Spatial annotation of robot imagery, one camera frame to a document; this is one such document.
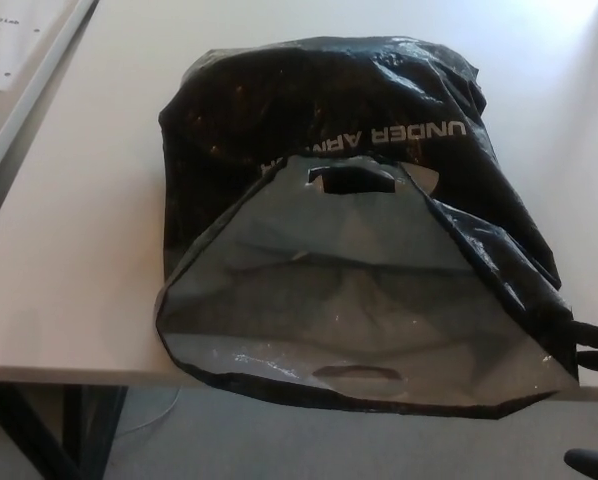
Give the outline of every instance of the wrinkled plastic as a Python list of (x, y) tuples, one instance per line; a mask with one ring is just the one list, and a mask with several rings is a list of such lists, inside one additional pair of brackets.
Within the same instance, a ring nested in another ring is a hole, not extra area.
[(278, 403), (486, 418), (576, 385), (476, 74), (409, 38), (196, 62), (160, 116), (175, 363)]

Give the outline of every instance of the glossy plastic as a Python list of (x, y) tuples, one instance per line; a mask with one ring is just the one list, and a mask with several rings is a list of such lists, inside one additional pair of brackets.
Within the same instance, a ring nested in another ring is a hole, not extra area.
[(476, 74), (409, 38), (193, 65), (160, 116), (175, 363), (279, 403), (487, 418), (576, 385), (552, 253)]

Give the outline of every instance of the cable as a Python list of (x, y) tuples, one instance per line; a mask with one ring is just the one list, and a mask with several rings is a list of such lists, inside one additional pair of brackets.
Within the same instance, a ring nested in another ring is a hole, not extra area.
[(146, 427), (149, 427), (153, 423), (158, 422), (159, 420), (164, 418), (166, 415), (168, 415), (170, 412), (172, 412), (173, 408), (175, 408), (175, 405), (177, 404), (177, 400), (179, 400), (180, 394), (181, 394), (181, 387), (177, 388), (177, 393), (175, 393), (175, 398), (172, 399), (172, 402), (170, 403), (170, 405), (168, 405), (168, 408), (166, 408), (163, 412), (161, 412), (155, 418), (148, 420), (147, 422), (137, 425), (136, 427), (132, 427), (132, 428), (126, 430), (125, 432), (118, 433), (117, 435), (115, 435), (115, 439), (120, 438), (120, 437), (125, 437), (126, 435), (134, 433), (138, 430), (142, 430)]

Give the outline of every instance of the grey bag panel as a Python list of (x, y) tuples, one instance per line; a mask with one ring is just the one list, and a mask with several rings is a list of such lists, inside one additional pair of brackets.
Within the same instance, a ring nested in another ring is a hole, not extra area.
[(309, 172), (337, 161), (289, 159), (167, 285), (159, 329), (171, 355), (212, 374), (409, 404), (498, 405), (576, 385), (403, 170), (339, 163), (390, 176), (395, 192), (329, 194)]

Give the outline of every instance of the shopping bag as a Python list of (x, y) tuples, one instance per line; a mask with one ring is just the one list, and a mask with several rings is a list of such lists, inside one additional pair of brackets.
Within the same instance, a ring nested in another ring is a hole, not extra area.
[(576, 387), (572, 314), (476, 77), (411, 38), (200, 58), (159, 117), (175, 364), (275, 403), (473, 418)]

